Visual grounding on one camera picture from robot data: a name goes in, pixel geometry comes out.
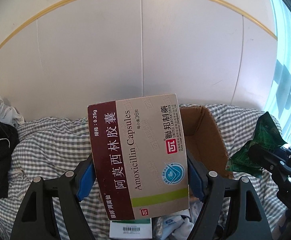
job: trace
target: green packaging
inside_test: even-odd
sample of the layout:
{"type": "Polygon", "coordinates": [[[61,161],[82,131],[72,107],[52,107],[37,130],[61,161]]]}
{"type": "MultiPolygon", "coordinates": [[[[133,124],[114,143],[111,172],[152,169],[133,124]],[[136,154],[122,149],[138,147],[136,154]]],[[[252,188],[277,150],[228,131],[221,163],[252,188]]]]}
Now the green packaging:
{"type": "Polygon", "coordinates": [[[247,141],[245,145],[228,160],[226,170],[245,172],[254,177],[262,178],[263,168],[252,162],[248,156],[248,151],[254,144],[259,144],[262,148],[270,152],[274,152],[275,149],[286,144],[269,112],[266,112],[258,118],[253,133],[253,139],[247,141]]]}

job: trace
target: blue gripper pad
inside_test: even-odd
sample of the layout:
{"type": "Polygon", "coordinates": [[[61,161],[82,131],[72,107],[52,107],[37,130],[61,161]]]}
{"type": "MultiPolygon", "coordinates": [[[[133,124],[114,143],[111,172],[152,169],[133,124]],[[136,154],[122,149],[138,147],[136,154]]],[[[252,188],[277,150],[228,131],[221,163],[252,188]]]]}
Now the blue gripper pad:
{"type": "Polygon", "coordinates": [[[85,197],[90,194],[90,191],[95,182],[95,170],[93,162],[85,170],[79,184],[79,190],[77,193],[77,198],[79,201],[82,201],[85,197]]]}
{"type": "Polygon", "coordinates": [[[188,159],[188,176],[189,176],[189,186],[193,192],[193,195],[197,197],[200,201],[205,199],[205,194],[203,192],[202,179],[195,170],[193,164],[188,159]]]}

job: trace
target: gray checkered fabric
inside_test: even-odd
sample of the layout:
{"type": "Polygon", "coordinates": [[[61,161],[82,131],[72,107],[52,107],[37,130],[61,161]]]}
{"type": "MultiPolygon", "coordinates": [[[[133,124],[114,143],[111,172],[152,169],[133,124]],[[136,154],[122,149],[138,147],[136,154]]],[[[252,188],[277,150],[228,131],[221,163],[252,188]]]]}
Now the gray checkered fabric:
{"type": "MultiPolygon", "coordinates": [[[[221,132],[229,157],[241,149],[248,140],[252,139],[256,121],[262,114],[264,114],[264,112],[255,109],[243,109],[237,106],[208,105],[206,107],[209,109],[221,132]]],[[[278,120],[273,116],[271,117],[280,133],[282,133],[278,120]]],[[[233,175],[234,179],[239,179],[241,176],[247,176],[251,180],[268,218],[270,228],[273,230],[286,207],[276,196],[279,189],[271,179],[271,173],[263,171],[262,179],[255,178],[242,172],[234,172],[233,175]]],[[[229,204],[230,199],[225,198],[219,220],[219,223],[223,226],[225,225],[229,204]]]]}
{"type": "MultiPolygon", "coordinates": [[[[263,114],[257,110],[234,106],[207,107],[220,129],[230,156],[251,138],[256,120],[263,114]]],[[[275,123],[280,130],[279,123],[276,120],[275,123]]],[[[19,126],[18,134],[20,144],[12,155],[8,198],[0,199],[0,235],[4,240],[10,238],[17,211],[32,179],[36,176],[44,179],[59,177],[67,170],[75,169],[77,164],[85,160],[91,152],[86,118],[76,121],[66,118],[43,118],[19,126]]],[[[276,198],[278,190],[276,184],[266,171],[263,173],[262,180],[244,173],[234,173],[234,178],[238,179],[242,175],[252,181],[267,214],[270,227],[273,228],[285,209],[276,198]]],[[[61,238],[69,239],[58,199],[54,198],[53,201],[61,238]]],[[[99,198],[98,183],[94,184],[90,195],[80,204],[95,237],[109,239],[109,221],[99,198]]],[[[225,200],[220,223],[225,222],[228,208],[229,200],[225,200]]]]}
{"type": "MultiPolygon", "coordinates": [[[[12,154],[8,198],[0,199],[0,235],[4,240],[10,239],[17,211],[33,178],[60,177],[91,153],[86,118],[43,118],[19,126],[18,134],[20,143],[12,154]]],[[[61,239],[69,239],[58,198],[53,202],[61,239]]],[[[80,205],[96,239],[109,239],[110,222],[99,199],[98,183],[80,205]]]]}

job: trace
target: black robotic claw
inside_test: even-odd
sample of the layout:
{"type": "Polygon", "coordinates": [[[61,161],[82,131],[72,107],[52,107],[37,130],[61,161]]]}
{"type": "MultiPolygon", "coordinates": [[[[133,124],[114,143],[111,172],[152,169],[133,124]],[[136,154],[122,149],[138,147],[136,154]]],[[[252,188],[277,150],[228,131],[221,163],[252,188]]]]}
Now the black robotic claw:
{"type": "MultiPolygon", "coordinates": [[[[208,172],[187,152],[189,184],[196,197],[204,202],[189,240],[211,240],[216,231],[223,198],[231,197],[222,239],[271,240],[271,232],[260,200],[247,177],[224,179],[208,172]]],[[[60,239],[52,197],[58,197],[66,229],[71,240],[95,239],[79,205],[95,181],[90,155],[74,171],[60,178],[31,183],[16,216],[11,240],[60,239]]]]}
{"type": "Polygon", "coordinates": [[[256,144],[250,147],[248,156],[272,173],[271,177],[279,187],[277,197],[291,211],[291,148],[281,147],[271,153],[256,144]]]}

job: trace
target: curtain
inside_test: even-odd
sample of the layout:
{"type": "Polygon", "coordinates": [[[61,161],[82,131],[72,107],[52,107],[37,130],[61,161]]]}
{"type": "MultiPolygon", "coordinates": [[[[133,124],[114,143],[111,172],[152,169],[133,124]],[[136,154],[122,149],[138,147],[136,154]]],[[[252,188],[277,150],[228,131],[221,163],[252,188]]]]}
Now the curtain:
{"type": "Polygon", "coordinates": [[[282,0],[271,2],[278,37],[278,54],[264,110],[279,120],[283,139],[291,147],[291,12],[282,0]]]}

